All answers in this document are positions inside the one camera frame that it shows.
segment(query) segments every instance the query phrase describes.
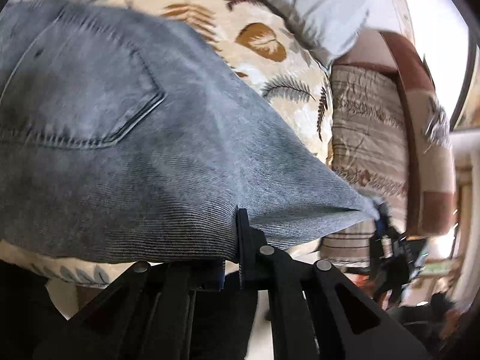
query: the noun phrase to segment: gray cloth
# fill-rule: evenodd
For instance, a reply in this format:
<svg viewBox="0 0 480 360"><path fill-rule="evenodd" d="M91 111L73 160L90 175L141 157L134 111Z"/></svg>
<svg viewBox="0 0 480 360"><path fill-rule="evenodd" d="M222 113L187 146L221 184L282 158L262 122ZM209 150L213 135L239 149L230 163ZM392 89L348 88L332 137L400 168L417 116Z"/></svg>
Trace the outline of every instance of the gray cloth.
<svg viewBox="0 0 480 360"><path fill-rule="evenodd" d="M186 24L38 0L0 14L0 238L98 262L236 259L375 217Z"/></svg>

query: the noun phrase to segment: metal rivet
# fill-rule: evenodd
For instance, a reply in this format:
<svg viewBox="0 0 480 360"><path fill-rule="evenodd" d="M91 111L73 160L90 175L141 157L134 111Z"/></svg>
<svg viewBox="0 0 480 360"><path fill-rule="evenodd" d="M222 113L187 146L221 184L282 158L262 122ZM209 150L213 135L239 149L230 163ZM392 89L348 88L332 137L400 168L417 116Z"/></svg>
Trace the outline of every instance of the metal rivet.
<svg viewBox="0 0 480 360"><path fill-rule="evenodd" d="M270 245L263 245L260 248L260 253L264 254L265 256L270 256L274 252L275 252L275 249L273 248L273 246L270 246Z"/></svg>
<svg viewBox="0 0 480 360"><path fill-rule="evenodd" d="M148 268L150 268L150 264L147 263L146 261L138 261L135 264L132 265L131 267L134 272L140 274L142 272L145 272Z"/></svg>
<svg viewBox="0 0 480 360"><path fill-rule="evenodd" d="M332 268L332 263L327 259L321 259L317 261L317 268L321 271L329 271Z"/></svg>

